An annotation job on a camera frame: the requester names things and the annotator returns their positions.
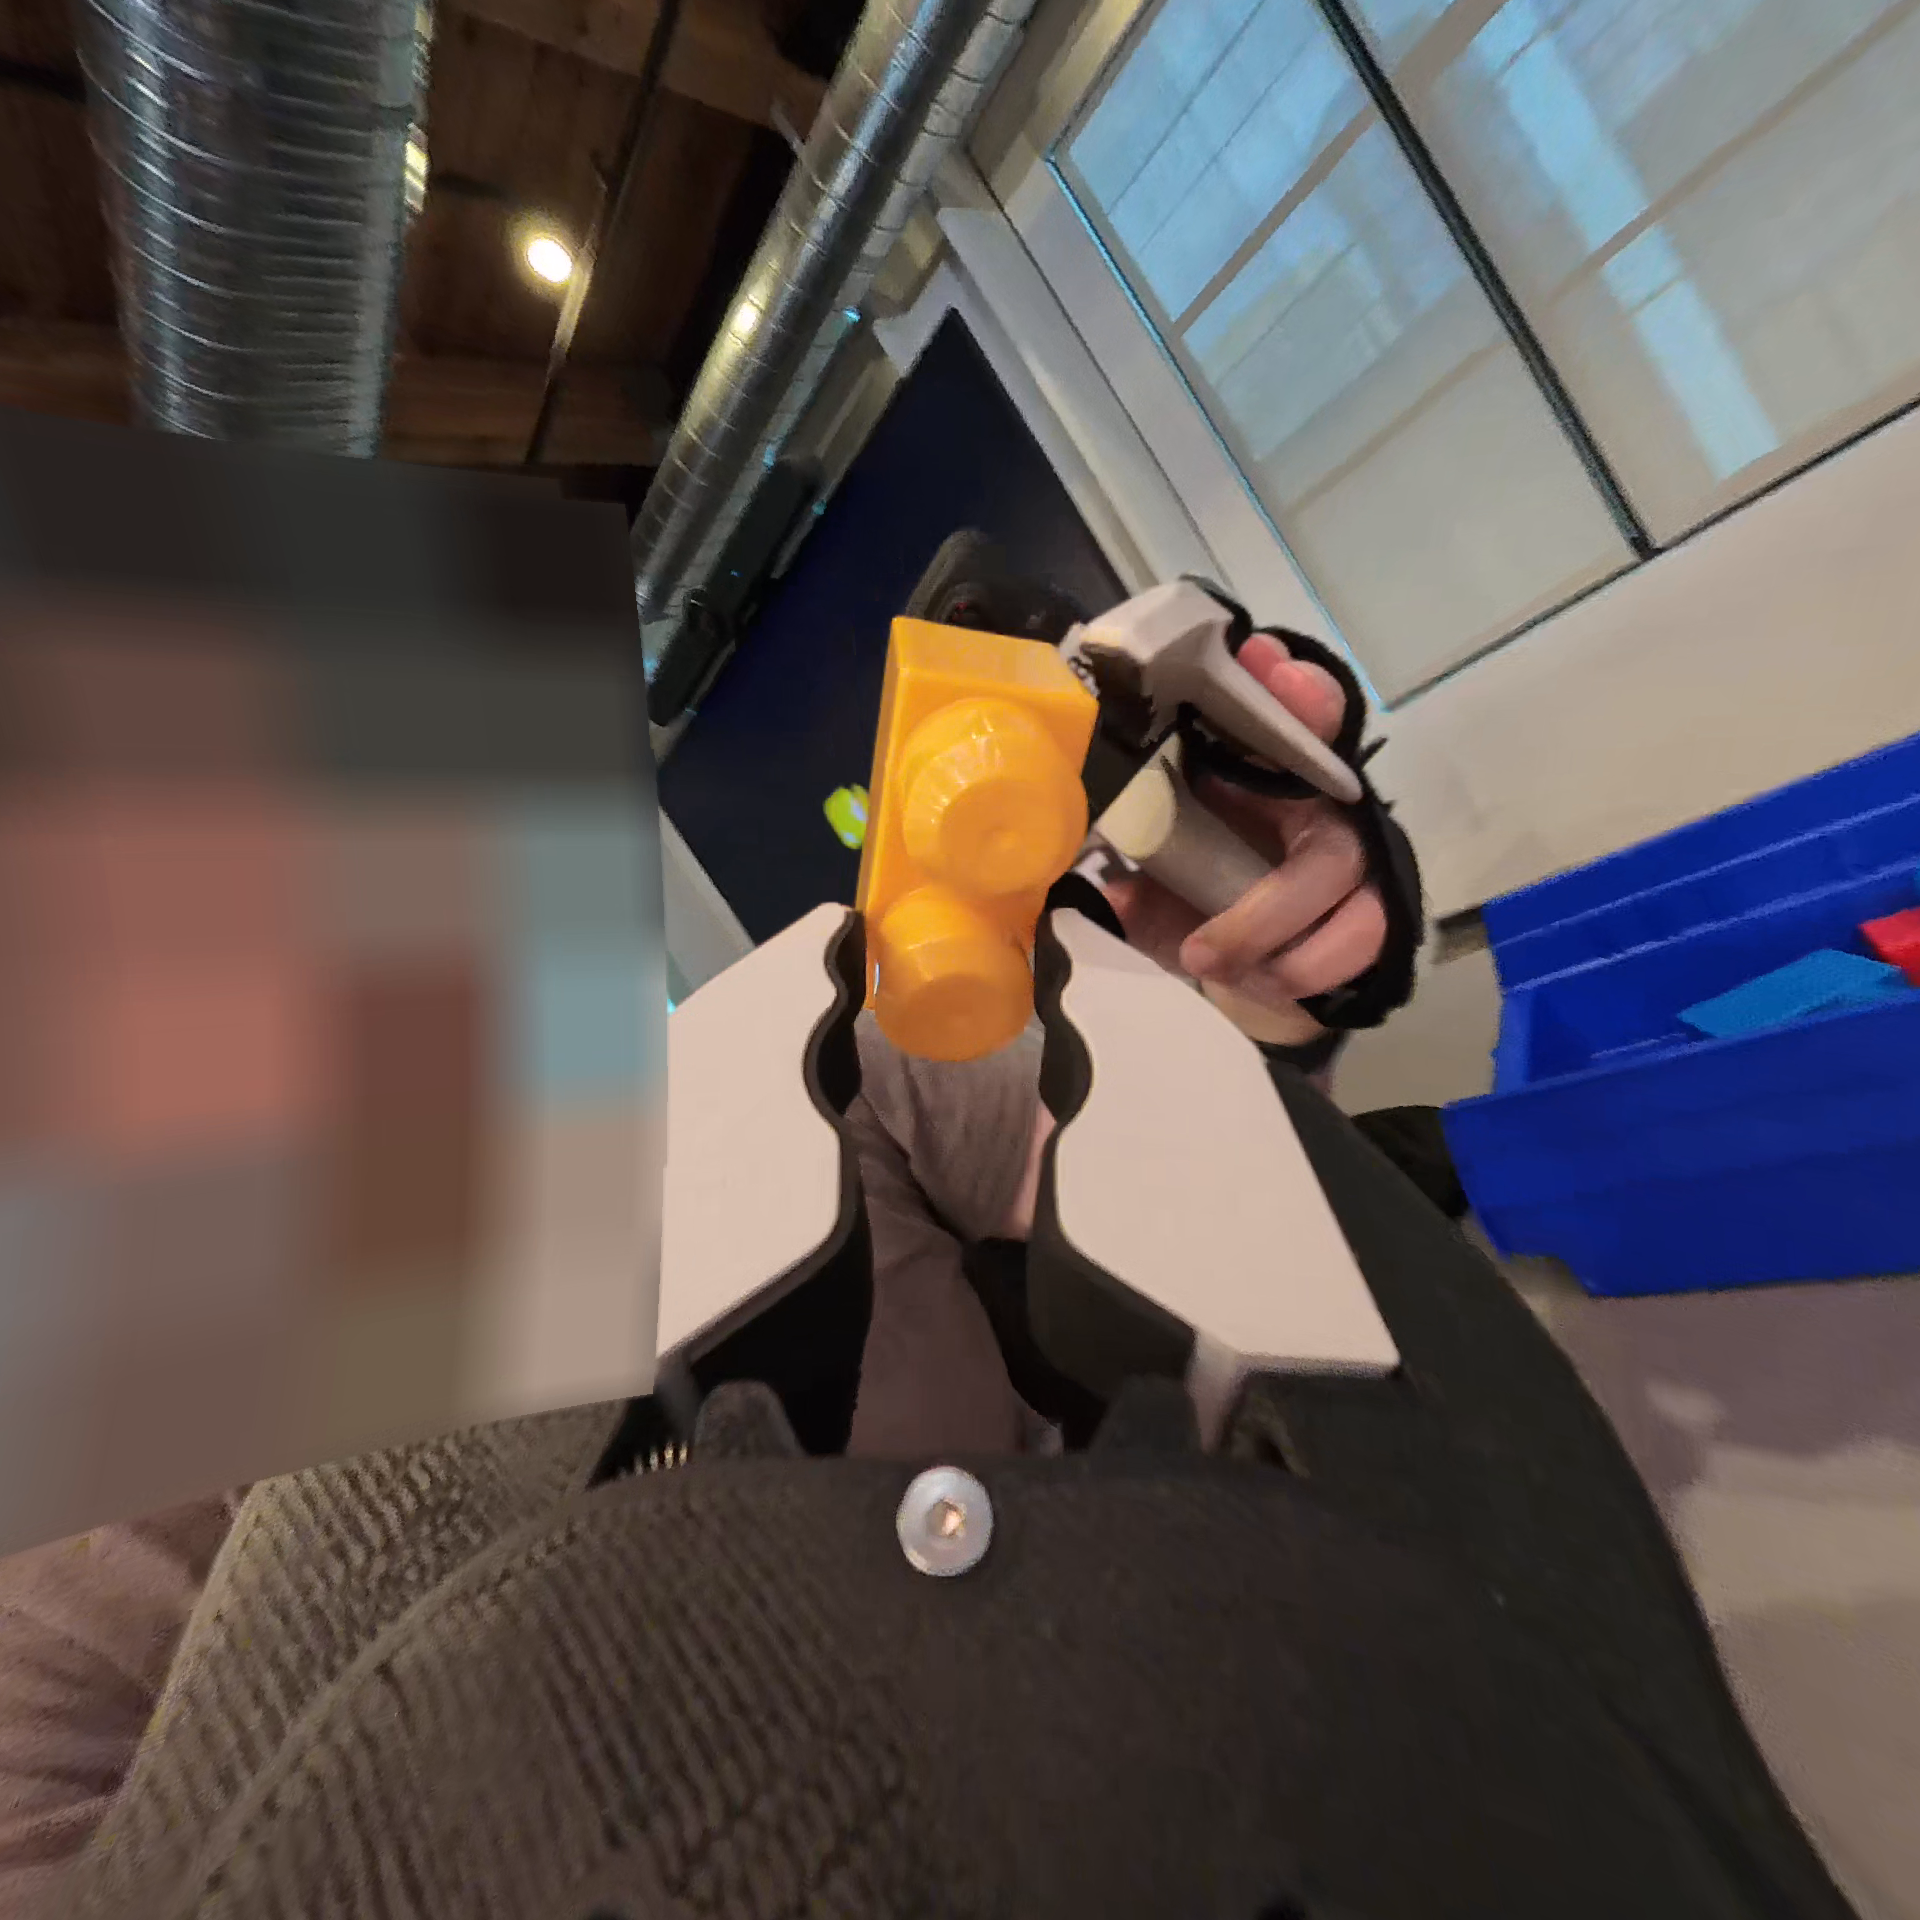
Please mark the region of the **person's left hand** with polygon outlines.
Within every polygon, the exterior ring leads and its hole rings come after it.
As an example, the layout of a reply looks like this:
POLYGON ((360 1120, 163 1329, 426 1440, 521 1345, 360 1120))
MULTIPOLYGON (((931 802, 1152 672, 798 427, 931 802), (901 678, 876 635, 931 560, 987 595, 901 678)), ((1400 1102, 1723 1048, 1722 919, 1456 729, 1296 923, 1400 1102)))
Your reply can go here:
POLYGON ((1193 793, 1268 858, 1256 889, 1216 919, 1147 874, 1105 880, 1126 937, 1164 969, 1193 979, 1258 1040, 1313 1040, 1305 1000, 1368 971, 1388 919, 1353 821, 1325 799, 1280 799, 1197 777, 1193 793))

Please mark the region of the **large dark display screen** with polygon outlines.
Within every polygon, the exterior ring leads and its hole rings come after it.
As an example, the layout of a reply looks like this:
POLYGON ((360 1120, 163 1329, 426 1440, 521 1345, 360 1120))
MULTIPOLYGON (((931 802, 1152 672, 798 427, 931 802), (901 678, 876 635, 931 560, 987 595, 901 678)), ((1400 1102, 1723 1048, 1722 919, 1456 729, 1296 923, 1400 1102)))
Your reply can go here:
POLYGON ((734 626, 658 777, 665 817, 755 944, 854 899, 860 853, 827 799, 872 785, 892 622, 958 531, 1085 611, 1124 595, 985 351, 946 317, 734 626))

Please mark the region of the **large paned window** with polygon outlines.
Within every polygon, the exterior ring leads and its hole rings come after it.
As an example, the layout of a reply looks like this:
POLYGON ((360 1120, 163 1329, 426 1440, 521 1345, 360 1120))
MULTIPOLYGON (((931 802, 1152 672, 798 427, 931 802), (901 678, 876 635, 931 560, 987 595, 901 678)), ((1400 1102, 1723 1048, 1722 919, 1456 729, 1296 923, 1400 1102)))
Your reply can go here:
POLYGON ((1046 170, 1388 706, 1915 410, 1915 2, 1133 5, 1046 170))

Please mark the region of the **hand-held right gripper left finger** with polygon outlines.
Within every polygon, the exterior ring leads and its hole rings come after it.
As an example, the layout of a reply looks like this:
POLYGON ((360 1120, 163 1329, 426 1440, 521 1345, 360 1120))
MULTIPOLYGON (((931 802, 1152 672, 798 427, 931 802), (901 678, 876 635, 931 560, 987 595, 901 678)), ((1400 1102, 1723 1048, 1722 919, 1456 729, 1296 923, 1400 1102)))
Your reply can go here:
POLYGON ((725 1383, 848 1410, 873 1237, 848 1107, 868 984, 860 913, 820 904, 667 1018, 661 1408, 725 1383))

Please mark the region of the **blue plastic bin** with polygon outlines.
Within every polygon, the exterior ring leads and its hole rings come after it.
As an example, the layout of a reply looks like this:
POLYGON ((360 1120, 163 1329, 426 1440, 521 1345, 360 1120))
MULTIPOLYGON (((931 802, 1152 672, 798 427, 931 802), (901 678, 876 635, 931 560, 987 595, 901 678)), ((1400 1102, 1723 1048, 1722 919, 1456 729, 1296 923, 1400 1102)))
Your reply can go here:
POLYGON ((1917 739, 1491 899, 1489 1095, 1445 1107, 1494 1247, 1603 1298, 1915 1273, 1917 993, 1738 1040, 1677 1015, 1915 904, 1917 739))

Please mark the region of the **yellow two-stud toy block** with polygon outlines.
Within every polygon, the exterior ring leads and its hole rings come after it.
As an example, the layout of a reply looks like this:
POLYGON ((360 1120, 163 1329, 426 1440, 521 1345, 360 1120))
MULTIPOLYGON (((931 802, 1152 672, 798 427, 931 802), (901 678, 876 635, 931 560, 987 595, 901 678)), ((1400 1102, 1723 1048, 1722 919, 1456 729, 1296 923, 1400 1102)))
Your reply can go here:
POLYGON ((1035 1007, 1041 910, 1089 838, 1092 689, 1041 639, 899 615, 854 883, 868 1007, 901 1051, 972 1062, 1035 1007))

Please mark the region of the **silver ventilation duct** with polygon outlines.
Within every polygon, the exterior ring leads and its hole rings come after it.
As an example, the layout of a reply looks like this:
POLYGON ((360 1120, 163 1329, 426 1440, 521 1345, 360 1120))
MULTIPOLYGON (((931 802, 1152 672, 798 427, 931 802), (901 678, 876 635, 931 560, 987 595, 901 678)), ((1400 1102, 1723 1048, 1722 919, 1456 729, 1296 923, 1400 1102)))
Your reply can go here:
POLYGON ((426 2, 74 5, 136 415, 378 454, 426 202, 426 2))
POLYGON ((643 626, 682 607, 736 528, 1030 11, 864 7, 632 528, 643 626))

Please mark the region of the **pile of loose coloured blocks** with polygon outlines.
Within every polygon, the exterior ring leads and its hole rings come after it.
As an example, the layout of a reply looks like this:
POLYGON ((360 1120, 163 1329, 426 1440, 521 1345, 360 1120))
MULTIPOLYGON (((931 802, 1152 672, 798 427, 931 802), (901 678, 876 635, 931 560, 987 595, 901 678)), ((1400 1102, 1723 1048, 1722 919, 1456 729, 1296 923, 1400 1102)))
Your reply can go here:
POLYGON ((1907 1000, 1917 989, 1917 906, 1856 927, 1854 949, 1817 949, 1677 1015, 1704 1040, 1738 1040, 1907 1000))

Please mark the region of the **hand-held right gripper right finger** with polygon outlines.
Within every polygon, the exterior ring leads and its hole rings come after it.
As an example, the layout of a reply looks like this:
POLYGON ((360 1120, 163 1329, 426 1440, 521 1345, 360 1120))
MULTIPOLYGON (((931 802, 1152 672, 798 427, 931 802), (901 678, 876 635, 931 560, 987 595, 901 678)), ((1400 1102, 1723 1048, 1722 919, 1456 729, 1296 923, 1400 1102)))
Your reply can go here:
POLYGON ((1041 926, 1027 1318, 1105 1400, 1178 1383, 1213 1442, 1265 1376, 1380 1381, 1402 1350, 1258 1043, 1073 906, 1041 926))

